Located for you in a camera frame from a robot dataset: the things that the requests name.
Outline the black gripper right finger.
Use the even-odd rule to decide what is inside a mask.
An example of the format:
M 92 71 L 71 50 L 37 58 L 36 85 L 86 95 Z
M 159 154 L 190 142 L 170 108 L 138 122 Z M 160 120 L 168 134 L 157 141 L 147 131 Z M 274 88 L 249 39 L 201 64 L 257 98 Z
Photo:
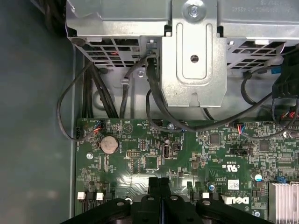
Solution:
M 221 200 L 202 198 L 193 205 L 171 192 L 168 178 L 159 179 L 163 224 L 265 224 L 266 220 L 226 205 Z

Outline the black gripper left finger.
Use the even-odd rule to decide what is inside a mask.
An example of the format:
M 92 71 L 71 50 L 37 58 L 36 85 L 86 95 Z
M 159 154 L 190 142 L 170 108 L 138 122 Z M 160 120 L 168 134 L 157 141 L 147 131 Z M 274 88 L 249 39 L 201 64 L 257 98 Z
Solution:
M 64 221 L 64 224 L 112 224 L 118 220 L 133 224 L 160 223 L 160 179 L 149 178 L 148 193 L 139 202 L 113 199 L 89 211 Z

